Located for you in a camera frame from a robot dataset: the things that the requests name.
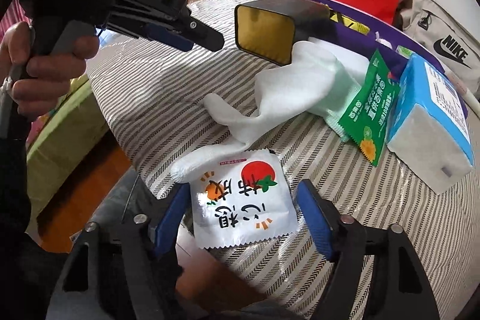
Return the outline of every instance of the zipper pull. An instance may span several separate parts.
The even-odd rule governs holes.
[[[427,11],[427,15],[421,18],[420,21],[418,21],[418,26],[420,26],[421,28],[427,31],[429,26],[428,19],[430,18],[430,16],[431,16],[431,12]]]

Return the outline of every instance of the table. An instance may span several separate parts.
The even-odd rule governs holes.
[[[201,105],[211,92],[249,115],[255,110],[254,75],[276,67],[236,48],[234,7],[252,0],[204,0],[193,15],[220,30],[224,48],[195,46],[183,53],[160,43],[119,37],[90,60],[87,72],[100,109],[119,145],[157,197],[172,186],[169,166],[200,146],[228,136]],[[372,167],[352,143],[312,114],[303,113],[265,134],[254,148],[280,158],[292,196],[309,178],[322,197],[362,224],[401,224],[427,272],[442,319],[453,319],[480,281],[480,120],[470,114],[475,170],[441,196],[435,195],[386,148]],[[211,253],[258,290],[309,317],[332,265],[316,252],[296,207],[297,233]],[[184,222],[191,229],[191,217]],[[369,292],[373,257],[364,268],[351,319],[360,319]]]

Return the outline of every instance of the black sleeve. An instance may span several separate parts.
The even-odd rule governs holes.
[[[23,139],[0,139],[0,318],[44,319],[66,254],[40,248],[30,220]]]

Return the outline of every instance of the barcode label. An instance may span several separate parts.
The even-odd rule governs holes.
[[[425,62],[425,70],[427,72],[431,100],[452,120],[470,143],[469,131],[466,127],[467,122],[465,121],[457,92],[427,62]]]

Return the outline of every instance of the green wrapper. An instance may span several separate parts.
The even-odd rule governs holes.
[[[363,87],[338,121],[374,166],[382,154],[388,114],[399,91],[377,50],[370,60]]]

